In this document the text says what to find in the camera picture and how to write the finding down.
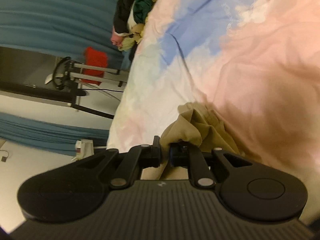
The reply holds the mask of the large teal curtain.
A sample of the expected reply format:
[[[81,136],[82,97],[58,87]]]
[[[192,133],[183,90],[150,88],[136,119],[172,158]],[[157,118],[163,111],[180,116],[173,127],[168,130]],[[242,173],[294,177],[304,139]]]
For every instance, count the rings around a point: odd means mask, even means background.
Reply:
[[[125,70],[128,56],[112,45],[117,0],[1,0],[1,46],[84,60],[91,47],[108,66]]]

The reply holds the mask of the red cloth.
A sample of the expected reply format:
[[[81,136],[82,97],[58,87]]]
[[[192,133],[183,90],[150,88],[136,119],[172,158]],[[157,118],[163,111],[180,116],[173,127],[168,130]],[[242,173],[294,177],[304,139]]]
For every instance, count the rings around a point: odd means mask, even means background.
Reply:
[[[108,67],[108,57],[107,54],[103,51],[98,51],[92,47],[87,47],[85,52],[85,65],[93,67]],[[94,69],[83,69],[82,74],[89,75],[93,77],[104,77],[104,71],[94,70]]]

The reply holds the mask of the white dressing table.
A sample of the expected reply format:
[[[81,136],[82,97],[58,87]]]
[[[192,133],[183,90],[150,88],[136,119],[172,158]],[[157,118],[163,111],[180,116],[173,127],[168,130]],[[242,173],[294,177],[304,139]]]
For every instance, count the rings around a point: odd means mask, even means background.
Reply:
[[[77,140],[75,144],[75,157],[72,161],[79,161],[84,158],[93,156],[95,150],[105,150],[106,146],[95,146],[94,141],[90,139]]]

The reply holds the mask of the exercise bike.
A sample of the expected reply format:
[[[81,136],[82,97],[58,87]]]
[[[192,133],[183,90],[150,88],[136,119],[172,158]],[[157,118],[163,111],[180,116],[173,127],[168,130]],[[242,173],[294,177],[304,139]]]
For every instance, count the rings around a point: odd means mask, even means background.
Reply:
[[[88,96],[89,92],[99,92],[119,101],[120,98],[115,93],[123,92],[128,75],[128,72],[122,70],[85,65],[65,57],[56,64],[53,73],[45,80],[45,84],[52,84],[53,89],[2,81],[1,94],[66,106],[112,120],[113,114],[82,106],[80,100]]]

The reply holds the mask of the dark window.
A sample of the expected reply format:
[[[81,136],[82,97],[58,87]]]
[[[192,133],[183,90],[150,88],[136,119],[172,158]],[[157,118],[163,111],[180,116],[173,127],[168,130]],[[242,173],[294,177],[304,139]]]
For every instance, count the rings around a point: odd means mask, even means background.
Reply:
[[[61,57],[34,51],[1,48],[1,81],[55,90],[46,78],[53,73]]]

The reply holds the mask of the beige garment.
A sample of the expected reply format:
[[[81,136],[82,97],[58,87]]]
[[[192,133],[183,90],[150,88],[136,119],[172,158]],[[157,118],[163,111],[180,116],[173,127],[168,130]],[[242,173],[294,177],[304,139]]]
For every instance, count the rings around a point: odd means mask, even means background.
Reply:
[[[142,172],[143,180],[187,179],[186,168],[173,167],[169,164],[170,144],[186,141],[199,147],[203,152],[210,152],[220,147],[242,157],[262,162],[261,157],[246,155],[241,146],[237,146],[233,137],[226,131],[224,123],[213,111],[200,103],[186,103],[178,107],[179,116],[162,133],[160,146],[163,160],[158,168],[146,168]]]

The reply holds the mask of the narrow teal curtain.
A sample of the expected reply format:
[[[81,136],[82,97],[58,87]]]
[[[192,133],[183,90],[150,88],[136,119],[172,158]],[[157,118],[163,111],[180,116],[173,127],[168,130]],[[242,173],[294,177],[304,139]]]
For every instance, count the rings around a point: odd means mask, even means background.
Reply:
[[[105,146],[109,131],[51,124],[1,113],[1,138],[23,146],[58,154],[75,155],[78,140],[93,140],[95,146]]]

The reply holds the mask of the pile of mixed clothes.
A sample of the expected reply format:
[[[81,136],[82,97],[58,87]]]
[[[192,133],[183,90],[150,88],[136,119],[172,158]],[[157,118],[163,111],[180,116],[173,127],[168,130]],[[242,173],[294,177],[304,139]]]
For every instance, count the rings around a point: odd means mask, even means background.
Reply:
[[[111,42],[119,51],[128,51],[143,37],[148,14],[157,0],[118,0],[113,17]]]

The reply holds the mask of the pink and blue bed duvet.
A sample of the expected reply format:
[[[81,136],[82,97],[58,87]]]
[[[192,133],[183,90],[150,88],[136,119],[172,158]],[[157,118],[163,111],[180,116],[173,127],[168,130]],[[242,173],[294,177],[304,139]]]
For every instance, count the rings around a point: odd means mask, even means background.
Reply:
[[[107,141],[149,144],[183,105],[216,115],[246,157],[298,177],[319,217],[319,0],[158,0]]]

